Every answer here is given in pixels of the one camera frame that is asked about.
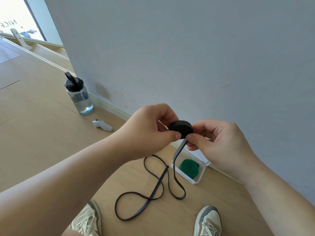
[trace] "forearm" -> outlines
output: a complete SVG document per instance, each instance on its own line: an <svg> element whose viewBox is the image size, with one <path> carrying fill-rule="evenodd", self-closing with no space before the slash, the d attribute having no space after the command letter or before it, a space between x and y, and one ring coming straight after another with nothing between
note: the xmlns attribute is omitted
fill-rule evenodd
<svg viewBox="0 0 315 236"><path fill-rule="evenodd" d="M0 194L1 235L61 235L126 162L115 134Z"/></svg>
<svg viewBox="0 0 315 236"><path fill-rule="evenodd" d="M267 166L243 183L275 236L315 232L314 206Z"/></svg>

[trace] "black strap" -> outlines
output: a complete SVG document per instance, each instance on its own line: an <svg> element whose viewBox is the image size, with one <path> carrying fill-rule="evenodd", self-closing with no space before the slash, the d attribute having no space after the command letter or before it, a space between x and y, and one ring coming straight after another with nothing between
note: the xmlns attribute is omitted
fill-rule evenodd
<svg viewBox="0 0 315 236"><path fill-rule="evenodd" d="M117 218L119 218L120 220L123 220L123 221L131 220L131 219L135 218L137 215L139 215L141 212L143 212L143 210L148 206L148 204L149 204L152 200L157 200L157 199L161 198L162 195L164 194L164 185L163 185L162 179L163 179L163 177L165 176L166 173L167 173L167 176L168 176L168 189L169 189L170 193L174 196L174 198L179 199L179 200L182 200L182 199L184 199L184 198L186 197L186 191L185 191L184 187L182 186L182 184L178 181L178 179L176 178L176 175L175 175L175 160L176 160L176 158L178 157L178 155L180 154L181 150L183 150L184 146L185 146L185 144L181 144L181 145L180 145L180 147L179 147L178 150L176 151L176 153L175 153L175 155L174 155L174 158L173 158L173 159L174 159L174 161L173 161L173 165L174 165L174 166L173 166L174 179L175 179L176 183L183 189L184 195L183 195L182 197L177 197L176 195L174 195L174 194L172 193L171 188L170 188L170 186L169 186L169 173L168 173L168 167L169 167L169 166L165 163L165 161L163 161L163 160L162 160L160 157L158 157L157 155L152 155L152 156L158 158L158 159L159 159L161 162L163 162L163 164L165 165L165 170L163 171L162 175L161 175L160 177L158 177L158 176L156 176L155 174L153 174L151 171L149 171L149 170L147 169L147 167L146 167L146 159L147 159L147 157L146 157L146 158L144 158L144 161L143 161L144 168L145 168L151 175L153 175L155 178L157 178L157 179L158 179L158 182L157 182L157 184L156 184L154 190L152 191L152 193L151 193L151 195L150 195L149 197L147 197L147 196L145 196L145 195L143 195L143 194L140 194L140 193L138 193L138 192L135 192L135 191L129 191L129 192L122 193L122 194L116 199L116 202L115 202L115 214L116 214ZM160 186L160 184L162 184L162 187L163 187L162 194L161 194L159 197L154 198L154 195L155 195L155 193L156 193L158 187ZM123 195L125 195L125 194L136 194L136 195L139 195L140 197L142 197L142 198L144 198L144 199L147 199L147 201L146 201L145 204L136 212L136 214L134 214L133 216L131 216L131 217L129 217L129 218L123 219L123 218L121 218L121 217L118 215L118 213L117 213L117 203L118 203L119 199L120 199Z"/></svg>

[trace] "shoe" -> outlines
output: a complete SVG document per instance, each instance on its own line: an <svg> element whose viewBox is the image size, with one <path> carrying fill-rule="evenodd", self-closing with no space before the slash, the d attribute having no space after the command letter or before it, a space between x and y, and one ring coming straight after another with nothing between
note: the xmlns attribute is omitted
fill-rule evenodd
<svg viewBox="0 0 315 236"><path fill-rule="evenodd" d="M90 200L69 227L84 236L101 236L101 222L100 209L94 200Z"/></svg>
<svg viewBox="0 0 315 236"><path fill-rule="evenodd" d="M194 236L221 236L221 232L221 218L217 208L203 207L196 218Z"/></svg>

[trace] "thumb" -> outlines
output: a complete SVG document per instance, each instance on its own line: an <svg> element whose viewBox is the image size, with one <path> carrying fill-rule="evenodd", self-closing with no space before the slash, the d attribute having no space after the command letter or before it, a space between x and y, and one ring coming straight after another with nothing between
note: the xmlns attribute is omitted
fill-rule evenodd
<svg viewBox="0 0 315 236"><path fill-rule="evenodd" d="M210 147L212 144L212 142L210 142L204 136L199 135L199 134L195 134L195 133L188 134L186 136L186 139L190 143L196 145L200 149L200 151L202 151L202 152L205 152L207 150L207 148Z"/></svg>
<svg viewBox="0 0 315 236"><path fill-rule="evenodd" d="M175 142L181 138L181 133L178 131L164 131L160 133L165 145Z"/></svg>

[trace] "green resistance band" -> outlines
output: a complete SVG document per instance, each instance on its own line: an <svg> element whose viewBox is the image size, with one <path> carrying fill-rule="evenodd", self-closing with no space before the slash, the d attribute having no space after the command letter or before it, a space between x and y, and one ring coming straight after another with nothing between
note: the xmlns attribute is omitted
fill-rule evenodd
<svg viewBox="0 0 315 236"><path fill-rule="evenodd" d="M192 179L199 174L199 164L190 159L183 160L179 169Z"/></svg>

